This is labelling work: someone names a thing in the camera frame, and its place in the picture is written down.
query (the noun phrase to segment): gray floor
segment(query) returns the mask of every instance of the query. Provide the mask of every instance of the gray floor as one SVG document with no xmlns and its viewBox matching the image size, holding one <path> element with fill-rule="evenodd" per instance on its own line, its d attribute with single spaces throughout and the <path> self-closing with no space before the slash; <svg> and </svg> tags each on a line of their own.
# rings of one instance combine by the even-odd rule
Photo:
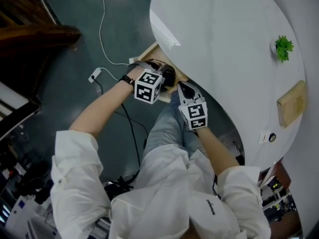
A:
<svg viewBox="0 0 319 239">
<path fill-rule="evenodd" d="M 39 91 L 41 111 L 28 119 L 25 131 L 37 152 L 47 160 L 54 154 L 57 130 L 66 130 L 83 109 L 101 93 L 88 77 L 96 67 L 108 68 L 115 77 L 125 73 L 124 66 L 111 65 L 103 55 L 99 41 L 99 25 L 103 14 L 102 0 L 48 0 L 62 24 L 78 27 L 83 36 L 74 47 L 61 52 L 53 61 Z M 151 0 L 105 0 L 106 16 L 102 27 L 105 51 L 114 62 L 128 62 L 155 42 L 150 22 Z M 115 81 L 103 71 L 98 80 L 104 91 Z M 217 135 L 232 128 L 232 123 L 219 105 L 209 99 L 209 126 Z M 129 97 L 125 102 L 130 116 L 148 130 L 165 103 L 148 105 Z M 134 124 L 139 151 L 146 138 L 144 129 Z M 98 137 L 99 155 L 104 165 L 102 180 L 132 174 L 138 170 L 129 122 L 113 115 Z"/>
</svg>

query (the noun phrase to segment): green plant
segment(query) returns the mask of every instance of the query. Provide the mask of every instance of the green plant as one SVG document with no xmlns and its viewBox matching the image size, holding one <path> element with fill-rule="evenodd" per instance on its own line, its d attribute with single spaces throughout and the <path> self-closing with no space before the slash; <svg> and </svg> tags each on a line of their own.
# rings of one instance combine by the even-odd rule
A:
<svg viewBox="0 0 319 239">
<path fill-rule="evenodd" d="M 283 63 L 286 60 L 289 60 L 288 51 L 293 50 L 293 42 L 288 41 L 286 36 L 279 36 L 279 39 L 275 42 L 276 43 L 276 50 L 277 50 L 277 57 Z"/>
</svg>

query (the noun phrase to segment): round button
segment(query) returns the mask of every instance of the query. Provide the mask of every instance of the round button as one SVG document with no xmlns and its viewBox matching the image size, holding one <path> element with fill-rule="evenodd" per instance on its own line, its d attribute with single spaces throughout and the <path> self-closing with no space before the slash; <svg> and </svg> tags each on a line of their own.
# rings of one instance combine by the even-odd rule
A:
<svg viewBox="0 0 319 239">
<path fill-rule="evenodd" d="M 276 135 L 274 133 L 271 133 L 269 136 L 269 142 L 273 142 L 274 140 L 276 140 Z"/>
</svg>

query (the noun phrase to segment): white shirt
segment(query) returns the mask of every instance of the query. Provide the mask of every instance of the white shirt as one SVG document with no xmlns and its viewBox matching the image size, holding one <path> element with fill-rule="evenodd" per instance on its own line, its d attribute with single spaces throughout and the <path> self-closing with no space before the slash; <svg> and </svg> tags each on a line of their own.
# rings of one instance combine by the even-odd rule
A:
<svg viewBox="0 0 319 239">
<path fill-rule="evenodd" d="M 259 168 L 237 166 L 218 176 L 197 150 L 191 158 L 164 145 L 144 158 L 134 190 L 109 201 L 99 175 L 103 166 L 94 137 L 77 131 L 56 135 L 52 157 L 53 214 L 63 239 L 86 239 L 110 215 L 110 239 L 178 239 L 189 220 L 201 239 L 268 239 L 271 232 L 256 186 Z"/>
</svg>

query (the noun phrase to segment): watch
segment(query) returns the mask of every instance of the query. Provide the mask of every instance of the watch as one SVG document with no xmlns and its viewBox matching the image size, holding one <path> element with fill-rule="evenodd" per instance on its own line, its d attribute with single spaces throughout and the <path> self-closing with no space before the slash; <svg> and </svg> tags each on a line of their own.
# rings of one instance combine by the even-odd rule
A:
<svg viewBox="0 0 319 239">
<path fill-rule="evenodd" d="M 126 83 L 132 85 L 132 86 L 133 86 L 133 89 L 134 89 L 134 87 L 135 87 L 135 81 L 134 81 L 133 79 L 131 79 L 129 76 L 127 76 L 127 75 L 123 75 L 123 76 L 121 77 L 121 79 L 119 80 L 119 82 L 120 82 L 120 81 L 125 81 Z"/>
</svg>

